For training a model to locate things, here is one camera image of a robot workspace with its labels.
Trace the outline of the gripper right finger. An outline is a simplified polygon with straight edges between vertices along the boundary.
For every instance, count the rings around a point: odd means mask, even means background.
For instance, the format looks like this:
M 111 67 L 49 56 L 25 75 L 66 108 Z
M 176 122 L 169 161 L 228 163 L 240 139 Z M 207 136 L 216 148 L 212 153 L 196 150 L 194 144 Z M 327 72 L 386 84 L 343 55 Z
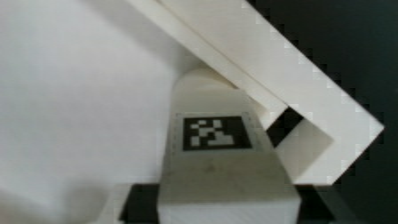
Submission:
M 333 186 L 297 185 L 303 198 L 297 224 L 368 224 Z

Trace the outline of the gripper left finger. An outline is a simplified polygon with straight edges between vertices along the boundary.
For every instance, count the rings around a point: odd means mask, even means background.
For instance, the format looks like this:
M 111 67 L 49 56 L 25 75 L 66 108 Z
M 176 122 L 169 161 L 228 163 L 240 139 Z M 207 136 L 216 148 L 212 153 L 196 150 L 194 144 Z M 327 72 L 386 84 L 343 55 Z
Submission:
M 159 191 L 159 183 L 118 184 L 98 218 L 88 224 L 160 224 Z

